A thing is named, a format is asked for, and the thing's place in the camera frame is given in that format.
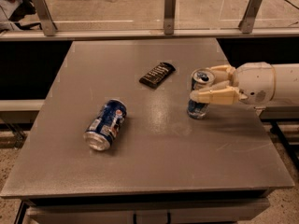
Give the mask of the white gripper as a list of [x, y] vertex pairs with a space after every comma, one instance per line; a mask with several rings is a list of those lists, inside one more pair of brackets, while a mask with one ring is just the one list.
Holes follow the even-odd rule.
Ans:
[[[230, 64], [209, 67], [215, 76], [214, 85], [205, 85], [190, 93], [196, 103], [232, 105], [238, 101], [247, 105], [262, 105], [275, 94], [276, 72], [269, 63], [245, 63], [236, 70]], [[234, 86], [229, 80], [234, 78]]]

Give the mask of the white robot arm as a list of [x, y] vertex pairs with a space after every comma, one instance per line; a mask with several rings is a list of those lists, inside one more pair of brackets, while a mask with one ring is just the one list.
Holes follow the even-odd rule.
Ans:
[[244, 63], [201, 70], [200, 88], [191, 91], [196, 103], [264, 105], [271, 101], [297, 104], [299, 100], [299, 64]]

